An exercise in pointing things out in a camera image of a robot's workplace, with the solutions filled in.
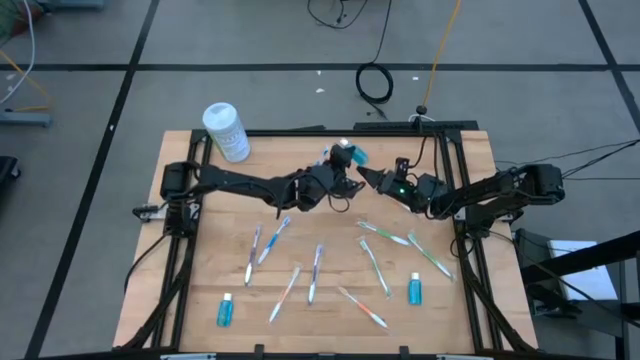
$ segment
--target black equipment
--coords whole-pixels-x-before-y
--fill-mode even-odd
[[[351,166],[353,151],[353,147],[333,145],[329,159],[322,164],[271,179],[223,170],[210,164],[200,165],[194,161],[168,164],[164,168],[160,187],[160,195],[168,207],[165,231],[173,236],[185,236],[193,231],[189,221],[193,210],[186,205],[190,200],[213,191],[262,199],[267,205],[277,208],[276,218],[280,217],[281,210],[294,207],[300,211],[309,211],[325,196],[353,199],[366,186],[364,182],[356,182],[347,177],[346,169]],[[185,191],[185,183],[192,172],[198,183]],[[133,214],[148,221],[143,215],[157,212],[161,207],[138,207],[133,209]]]
[[[526,205],[553,205],[564,199],[562,172],[549,164],[525,165],[496,173],[469,186],[448,191],[437,177],[422,174],[407,180],[409,160],[396,159],[395,171],[358,167],[358,172],[380,194],[407,205],[414,213],[444,220],[466,209],[466,230],[487,237],[493,222],[503,216],[515,220]],[[481,202],[493,199],[485,204]]]

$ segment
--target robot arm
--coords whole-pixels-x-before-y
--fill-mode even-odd
[[[407,205],[412,212],[446,219],[466,209],[467,230],[480,232],[505,215],[514,218],[527,205],[552,205],[564,199],[562,173],[549,164],[525,165],[496,173],[469,186],[448,191],[439,179],[423,174],[416,184],[407,180],[408,159],[396,159],[396,171],[358,167],[358,172],[378,193]]]

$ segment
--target blue liquid bottle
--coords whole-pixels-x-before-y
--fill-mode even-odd
[[[411,273],[409,281],[409,304],[422,305],[422,282],[420,282],[420,274]]]
[[[218,326],[228,327],[231,325],[232,316],[233,302],[231,301],[231,294],[225,293],[222,302],[220,302],[220,308],[218,308]]]

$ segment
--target wooden table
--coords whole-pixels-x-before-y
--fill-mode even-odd
[[[471,182],[495,173],[486,132],[462,132]],[[156,168],[150,202],[160,203],[159,188],[165,164],[184,161],[190,132],[165,133]],[[221,168],[269,178],[286,175],[318,159],[328,137],[251,138],[251,156],[241,164],[227,163],[214,148],[212,163]],[[374,169],[393,167],[398,156],[415,159],[421,138],[354,138],[369,154]],[[433,140],[428,139],[424,156],[415,172],[433,174]],[[361,179],[355,169],[350,177]],[[336,207],[344,206],[335,201]],[[265,262],[254,271],[252,286],[243,278],[257,223],[263,235],[258,254],[280,222],[275,209],[262,201],[222,192],[204,199],[194,268],[189,288],[180,350],[185,352],[253,352],[264,344],[266,352],[397,353],[401,345],[411,353],[473,353],[469,317],[457,259],[449,252],[454,237],[451,220],[429,221],[404,210],[370,187],[351,201],[348,212],[338,214],[326,200],[308,213],[290,210],[291,225],[285,229]],[[404,247],[356,226],[367,220],[397,235],[415,229],[422,245],[434,253],[458,280],[450,282],[415,248]],[[509,228],[496,224],[494,231],[509,235]],[[136,258],[156,240],[162,223],[142,226]],[[356,240],[366,235],[382,273],[391,286],[387,299],[371,260]],[[315,302],[307,305],[310,273],[318,243],[325,254]],[[169,241],[166,241],[134,272],[124,299],[114,345],[126,342],[147,318],[159,298]],[[525,341],[537,346],[522,280],[513,247],[499,237],[484,240],[485,255],[495,302]],[[293,290],[278,318],[267,320],[278,296],[286,287],[295,263],[303,265]],[[409,306],[407,284],[411,272],[419,272],[423,283],[423,306]],[[337,291],[344,286],[374,312],[384,317],[390,331],[375,325],[361,310]],[[218,305],[225,292],[233,294],[235,312],[229,328],[216,326]],[[490,347],[483,307],[478,301],[483,341]],[[173,310],[167,315],[172,323]],[[164,332],[168,343],[170,330]]]

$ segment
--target wire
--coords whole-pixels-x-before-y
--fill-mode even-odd
[[[530,243],[531,245],[535,245],[537,247],[543,248],[545,250],[554,250],[554,251],[564,251],[566,253],[572,253],[573,250],[565,250],[565,249],[556,249],[556,248],[552,248],[551,246],[548,245],[542,245],[542,244],[538,244],[537,242],[534,242],[533,240],[529,239],[528,237],[522,235],[522,234],[518,234],[518,238],[522,238],[525,241],[527,241],[528,243]]]
[[[0,50],[0,56],[2,56],[8,63],[9,65],[11,65],[11,67],[13,67],[18,73],[20,73],[21,75],[25,76],[27,81],[36,89],[38,89],[38,91],[40,91],[40,93],[42,93],[42,95],[44,95],[45,99],[47,100],[47,105],[45,106],[27,106],[27,107],[22,107],[22,108],[18,108],[18,109],[13,109],[13,111],[38,111],[38,110],[48,110],[49,107],[51,106],[51,96],[49,95],[49,93],[47,93],[47,91],[42,87],[42,85],[38,84],[35,80],[31,79],[31,77],[27,76],[25,74],[24,71],[22,71],[22,69],[15,63],[15,61],[13,61],[13,59],[11,59],[9,57],[9,55],[7,55],[4,51]]]
[[[421,119],[426,119],[426,120],[429,120],[429,121],[436,122],[436,120],[435,120],[435,119],[430,118],[430,117],[428,117],[427,115],[420,115],[420,114],[413,114],[413,115],[409,116],[409,119],[407,119],[407,122],[411,122],[411,121],[413,121],[413,119],[415,119],[415,118],[417,118],[417,117],[419,117],[419,118],[421,118]]]
[[[340,11],[340,17],[338,19],[342,18],[342,15],[344,14],[344,0],[340,0],[340,6],[342,8],[342,10]],[[338,25],[332,25],[332,24],[328,24],[322,20],[320,20],[312,11],[311,11],[311,0],[307,0],[307,12],[309,13],[309,15],[311,15],[312,18],[314,18],[320,25],[324,25],[326,27],[332,28],[332,29],[336,29],[336,30],[344,30],[346,28],[348,28],[349,26],[353,25],[353,23],[358,19],[358,17],[360,16],[360,14],[362,13],[362,10],[364,10],[364,7],[367,5],[367,3],[369,2],[369,0],[364,0],[364,3],[362,3],[362,6],[360,7],[360,10],[358,10],[358,13],[356,14],[356,16],[353,17],[353,19],[351,19],[351,21],[344,26],[338,26]]]
[[[489,232],[490,232],[490,233],[492,233],[492,234],[494,234],[494,235],[498,235],[499,237],[501,237],[501,238],[503,238],[503,239],[505,239],[505,240],[509,241],[510,243],[513,243],[513,241],[512,241],[511,239],[509,239],[508,237],[506,237],[506,236],[504,236],[504,235],[502,235],[502,234],[500,234],[500,233],[497,233],[497,232],[495,232],[495,231],[491,231],[491,230],[489,230]],[[525,259],[529,260],[533,266],[535,266],[535,267],[537,267],[538,269],[542,270],[542,272],[544,272],[544,273],[546,273],[547,275],[551,276],[553,279],[555,279],[555,280],[557,280],[557,281],[559,281],[559,282],[561,282],[561,283],[565,284],[566,286],[568,286],[569,288],[571,288],[573,291],[577,292],[578,294],[580,294],[580,295],[584,296],[584,297],[585,297],[585,299],[587,299],[588,301],[590,301],[591,303],[593,303],[594,305],[596,305],[596,306],[597,306],[597,307],[599,307],[600,309],[604,310],[604,311],[605,311],[605,312],[607,312],[609,315],[611,315],[611,316],[613,316],[613,317],[615,317],[615,318],[618,318],[618,319],[620,319],[620,320],[622,320],[622,321],[625,321],[625,322],[629,323],[629,325],[633,325],[633,326],[635,326],[635,327],[637,327],[637,328],[640,328],[640,324],[639,324],[639,323],[635,322],[634,320],[632,320],[631,318],[627,317],[627,316],[626,316],[626,315],[624,315],[624,314],[621,314],[621,313],[620,313],[620,314],[618,314],[618,313],[616,313],[615,311],[612,311],[611,309],[607,308],[606,306],[604,306],[604,305],[600,304],[600,303],[599,303],[598,301],[596,301],[594,298],[592,298],[591,296],[587,295],[587,293],[585,293],[584,291],[582,291],[582,290],[578,289],[577,287],[575,287],[575,286],[573,286],[573,285],[569,284],[568,282],[566,282],[566,281],[564,281],[562,278],[560,278],[560,276],[558,276],[558,275],[554,274],[551,270],[549,270],[549,269],[547,269],[546,267],[544,267],[544,266],[540,265],[539,263],[537,263],[537,262],[536,262],[535,260],[533,260],[531,257],[527,256],[524,252],[522,252],[520,249],[518,249],[518,247],[517,247],[517,246],[514,246],[513,248],[516,250],[516,252],[517,252],[520,256],[522,256],[522,257],[524,257]]]
[[[415,164],[409,165],[409,169],[413,169],[418,164],[420,164],[420,160],[422,160],[422,153],[424,152],[424,144],[427,142],[427,136],[422,138],[422,144],[420,145],[420,153],[418,154],[418,160],[416,160]]]
[[[630,142],[630,143],[628,143],[628,144],[626,144],[626,145],[624,145],[624,146],[622,146],[622,147],[620,147],[620,148],[618,148],[618,149],[616,149],[614,151],[608,152],[608,153],[606,153],[606,154],[604,154],[604,155],[602,155],[600,157],[597,157],[597,158],[595,158],[593,160],[590,160],[584,165],[580,165],[580,166],[577,166],[577,167],[575,167],[573,169],[567,170],[562,174],[562,178],[564,179],[564,178],[566,178],[568,176],[571,176],[571,175],[573,175],[573,174],[575,174],[575,173],[577,173],[579,171],[582,171],[582,170],[584,170],[584,169],[586,169],[586,168],[588,168],[588,167],[590,167],[592,165],[595,165],[595,164],[599,163],[600,161],[608,158],[609,156],[615,155],[615,154],[619,153],[620,151],[622,151],[624,149],[627,149],[627,148],[630,148],[632,146],[635,146],[638,142],[640,142],[640,139],[634,140],[633,142]]]
[[[533,164],[533,163],[537,163],[537,162],[541,162],[541,161],[546,161],[546,160],[557,160],[557,159],[562,159],[562,158],[565,158],[565,157],[569,157],[569,156],[573,156],[573,155],[578,155],[578,154],[584,154],[584,153],[586,153],[586,152],[595,151],[595,150],[600,150],[600,149],[604,149],[604,148],[608,148],[608,147],[614,147],[614,146],[620,146],[620,145],[627,145],[627,144],[635,143],[635,142],[638,142],[638,141],[640,141],[640,139],[628,140],[628,141],[623,141],[623,142],[614,143],[614,144],[601,145],[601,146],[597,146],[597,147],[594,147],[594,148],[589,148],[589,149],[585,149],[585,150],[574,151],[574,152],[570,152],[570,153],[566,153],[566,154],[562,154],[562,155],[553,155],[553,156],[549,156],[549,157],[546,157],[546,158],[537,159],[537,160],[531,160],[531,161],[515,162],[515,161],[496,160],[495,162],[506,163],[506,164],[513,164],[513,165]]]
[[[358,90],[358,94],[360,94],[360,97],[362,97],[364,101],[366,101],[369,105],[371,105],[371,107],[376,110],[378,116],[382,117],[385,120],[389,120],[387,118],[387,115],[376,105],[386,104],[389,99],[391,99],[391,96],[393,95],[393,76],[391,76],[389,70],[387,70],[384,66],[376,64],[375,62],[376,60],[378,60],[378,56],[380,56],[380,50],[382,50],[382,44],[384,43],[384,36],[387,33],[387,25],[389,24],[389,14],[391,13],[392,2],[393,0],[389,0],[389,4],[387,6],[387,15],[384,19],[384,27],[382,28],[382,36],[380,36],[380,43],[378,44],[378,51],[376,51],[376,56],[370,62],[360,65],[358,67],[358,70],[356,70],[356,89]],[[362,85],[360,84],[360,75],[362,75],[362,71],[368,68],[374,68],[380,71],[380,73],[382,73],[384,78],[387,80],[387,92],[381,97],[370,96],[366,92],[364,92],[364,90],[362,90]]]
[[[20,85],[22,85],[22,83],[24,82],[24,79],[27,78],[27,76],[31,72],[31,69],[33,69],[33,64],[35,64],[36,62],[36,38],[33,35],[33,19],[31,18],[31,7],[29,6],[29,2],[27,0],[22,1],[24,2],[24,8],[27,12],[27,18],[29,20],[29,34],[31,35],[31,63],[29,64],[27,71],[22,75],[20,80],[14,86],[12,86],[9,93],[4,98],[2,98],[2,100],[0,100],[0,104],[4,104],[5,102],[7,102],[7,100],[9,100],[9,98],[13,96],[16,90],[18,90]]]
[[[138,266],[138,264],[140,264],[140,262],[147,257],[147,255],[149,255],[149,253],[151,253],[151,251],[153,251],[153,249],[155,249],[158,245],[160,245],[160,243],[162,242],[162,240],[164,240],[164,238],[167,237],[167,235],[169,235],[168,233],[164,233],[162,234],[162,236],[160,236],[160,238],[156,241],[154,241],[153,244],[151,244],[151,246],[149,246],[149,248],[147,250],[145,250],[142,255],[140,255],[139,258],[136,259],[136,261],[133,263],[133,265],[131,265],[131,268],[129,268],[129,271],[127,272],[127,276],[124,279],[124,292],[127,292],[127,286],[129,286],[129,279],[131,278],[131,274],[133,274],[133,270],[136,269],[136,267]]]
[[[424,101],[422,101],[423,106],[427,106],[427,102],[429,101],[429,96],[431,96],[431,87],[433,85],[433,80],[436,78],[436,67],[438,66],[438,61],[440,60],[440,55],[442,54],[442,50],[444,49],[444,44],[447,42],[447,37],[449,36],[449,32],[451,32],[451,27],[453,26],[453,22],[456,20],[456,16],[458,16],[458,11],[460,10],[460,0],[456,0],[456,7],[453,9],[453,13],[449,18],[449,23],[447,23],[447,30],[444,32],[444,36],[442,40],[440,40],[440,47],[438,48],[438,52],[436,52],[436,58],[433,60],[433,65],[431,66],[431,75],[429,76],[429,85],[427,85],[427,93],[424,96]]]
[[[453,240],[451,240],[451,243],[449,244],[449,252],[451,253],[451,255],[453,255],[454,258],[460,259],[460,256],[453,252],[453,244],[456,243],[456,240],[457,238],[454,238]],[[469,257],[469,255],[471,254],[471,252],[473,252],[475,248],[476,248],[476,242],[475,240],[471,239],[471,246],[469,247],[469,249],[467,249],[467,252],[464,254],[463,259],[466,259],[467,257]]]

